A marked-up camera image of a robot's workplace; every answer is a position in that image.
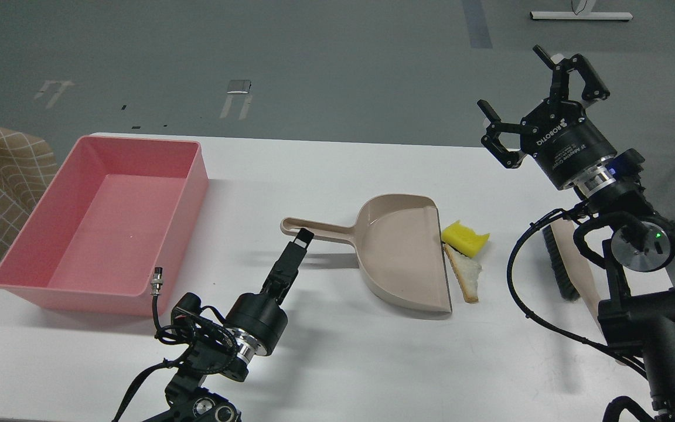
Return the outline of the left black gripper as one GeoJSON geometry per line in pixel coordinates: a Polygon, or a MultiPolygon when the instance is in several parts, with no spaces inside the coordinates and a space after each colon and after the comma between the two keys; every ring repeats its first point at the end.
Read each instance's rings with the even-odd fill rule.
{"type": "Polygon", "coordinates": [[[225,317],[225,328],[240,329],[261,345],[260,356],[269,356],[281,339],[288,318],[282,300],[268,294],[287,294],[298,276],[314,233],[302,228],[274,262],[259,294],[241,294],[225,317]]]}

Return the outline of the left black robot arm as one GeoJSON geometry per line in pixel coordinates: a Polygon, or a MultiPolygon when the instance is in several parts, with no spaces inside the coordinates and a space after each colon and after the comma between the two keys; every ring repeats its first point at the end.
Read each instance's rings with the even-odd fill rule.
{"type": "Polygon", "coordinates": [[[160,369],[174,369],[165,388],[166,411],[153,421],[239,421],[241,411],[230,400],[203,386],[208,376],[222,375],[243,382],[254,356],[268,356],[288,324],[281,305],[298,275],[314,238],[302,228],[287,243],[268,273],[261,291],[241,294],[227,315],[212,308],[214,320],[204,317],[206,306],[188,292],[172,307],[171,321],[161,325],[159,302],[163,267],[155,267],[149,284],[155,338],[166,345],[185,345],[174,360],[162,360],[140,372],[128,387],[113,417],[119,420],[144,381],[160,369]]]}

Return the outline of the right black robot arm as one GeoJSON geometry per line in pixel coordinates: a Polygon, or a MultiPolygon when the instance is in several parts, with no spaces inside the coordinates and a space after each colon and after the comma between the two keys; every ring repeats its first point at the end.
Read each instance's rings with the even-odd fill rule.
{"type": "Polygon", "coordinates": [[[530,156],[559,190],[573,190],[579,202],[554,209],[530,224],[509,255],[506,282],[523,315],[543,328],[595,348],[648,382],[653,414],[619,396],[603,420],[629,411],[639,421],[675,421],[675,220],[662,216],[645,196],[640,173],[645,158],[635,149],[618,153],[587,117],[591,104],[610,91],[588,59],[577,53],[555,58],[541,46],[533,51],[551,72],[547,98],[517,123],[503,122],[485,100],[482,145],[508,169],[530,156]],[[547,233],[547,251],[562,294],[586,300],[578,278],[602,269],[608,298],[595,304],[605,342],[558,328],[520,299],[513,281],[520,249],[536,233],[547,233]]]}

